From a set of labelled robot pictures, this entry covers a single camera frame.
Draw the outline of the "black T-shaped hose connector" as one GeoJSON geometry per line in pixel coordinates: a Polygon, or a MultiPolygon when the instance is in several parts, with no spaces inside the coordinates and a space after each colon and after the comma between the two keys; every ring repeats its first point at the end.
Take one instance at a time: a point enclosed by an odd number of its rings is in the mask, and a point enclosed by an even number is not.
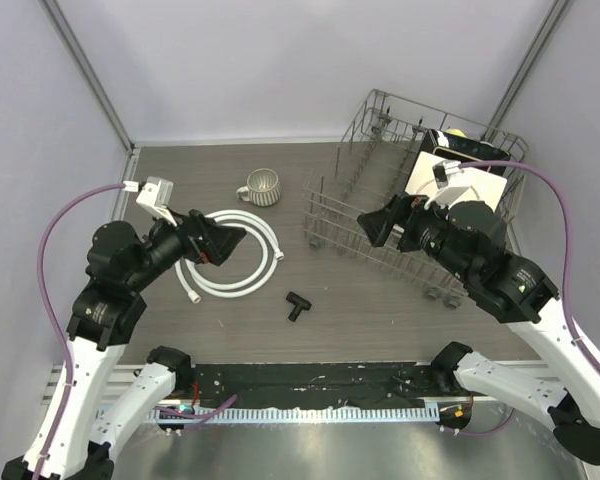
{"type": "Polygon", "coordinates": [[[290,291],[286,295],[286,301],[293,306],[288,315],[288,320],[291,322],[296,322],[301,313],[310,311],[312,308],[312,303],[309,300],[293,291],[290,291]]]}

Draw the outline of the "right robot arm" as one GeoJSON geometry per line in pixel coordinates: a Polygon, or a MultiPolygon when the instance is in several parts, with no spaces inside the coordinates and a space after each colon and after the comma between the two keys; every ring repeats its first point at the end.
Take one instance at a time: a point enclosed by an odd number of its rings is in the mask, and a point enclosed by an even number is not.
{"type": "Polygon", "coordinates": [[[421,251],[435,260],[557,377],[540,381],[451,342],[432,361],[435,389],[491,396],[547,427],[578,459],[600,466],[600,374],[581,350],[585,340],[565,318],[565,297],[536,263],[506,248],[505,222],[482,201],[442,207],[424,195],[406,194],[359,215],[357,222],[374,247],[400,227],[400,252],[421,251]]]}

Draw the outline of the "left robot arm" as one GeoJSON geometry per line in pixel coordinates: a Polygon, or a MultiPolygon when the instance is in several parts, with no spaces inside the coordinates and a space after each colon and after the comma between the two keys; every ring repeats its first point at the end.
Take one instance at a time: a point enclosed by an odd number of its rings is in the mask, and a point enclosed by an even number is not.
{"type": "Polygon", "coordinates": [[[101,226],[87,254],[89,281],[72,306],[61,371],[41,429],[25,455],[6,463],[5,479],[109,479],[135,430],[164,398],[193,385],[189,355],[160,346],[145,371],[104,415],[98,408],[109,377],[146,303],[141,293],[181,259],[221,265],[246,232],[197,210],[175,223],[160,219],[139,238],[131,224],[101,226]]]}

